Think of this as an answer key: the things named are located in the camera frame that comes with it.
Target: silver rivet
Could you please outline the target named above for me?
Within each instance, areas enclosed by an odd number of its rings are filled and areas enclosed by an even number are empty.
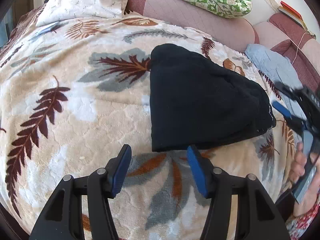
[[[222,173],[222,169],[220,169],[220,168],[214,168],[214,169],[213,169],[213,173],[215,173],[215,174],[221,174],[221,173]]]
[[[250,180],[256,180],[256,175],[254,175],[254,174],[249,174],[248,175],[248,178],[250,179]]]
[[[69,181],[69,180],[71,180],[71,175],[68,174],[68,175],[64,176],[64,177],[63,177],[63,180],[64,180],[64,181]]]
[[[100,169],[97,170],[97,173],[99,175],[105,174],[106,173],[106,169],[105,168],[100,168]]]

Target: black cloth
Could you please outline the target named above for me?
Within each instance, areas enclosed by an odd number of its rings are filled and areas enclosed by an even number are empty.
[[[150,62],[152,151],[209,149],[275,127],[262,87],[174,44],[157,46]]]

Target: cord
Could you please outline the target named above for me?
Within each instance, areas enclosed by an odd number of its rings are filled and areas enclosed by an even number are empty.
[[[301,43],[301,41],[302,41],[302,39],[303,39],[303,36],[304,36],[305,34],[308,34],[308,33],[304,33],[304,34],[302,35],[301,40],[300,40],[300,42],[299,42],[299,45],[298,45],[298,47],[297,47],[296,56],[294,57],[294,60],[292,61],[292,65],[293,65],[294,61],[296,60],[296,58],[297,58],[299,46],[300,46],[300,43]]]

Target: white pillow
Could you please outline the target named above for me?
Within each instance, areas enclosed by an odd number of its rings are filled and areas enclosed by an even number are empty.
[[[122,18],[128,0],[49,0],[36,26],[80,17]]]

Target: blue rubber tip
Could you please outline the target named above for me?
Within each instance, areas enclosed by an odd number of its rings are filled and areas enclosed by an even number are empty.
[[[112,178],[113,183],[112,183],[111,193],[113,196],[116,196],[121,191],[130,162],[131,162],[131,147],[129,146],[125,150],[120,160],[120,163],[118,165],[118,168],[116,169],[116,172]]]
[[[288,109],[286,109],[283,105],[281,105],[278,101],[273,101],[272,106],[278,110],[285,118],[291,118],[291,113]]]
[[[203,197],[207,198],[208,190],[206,187],[204,171],[202,170],[201,165],[198,162],[198,159],[196,157],[196,153],[193,151],[191,146],[189,146],[187,149],[187,158],[188,158],[188,162],[191,168],[193,178],[196,182],[197,189]]]

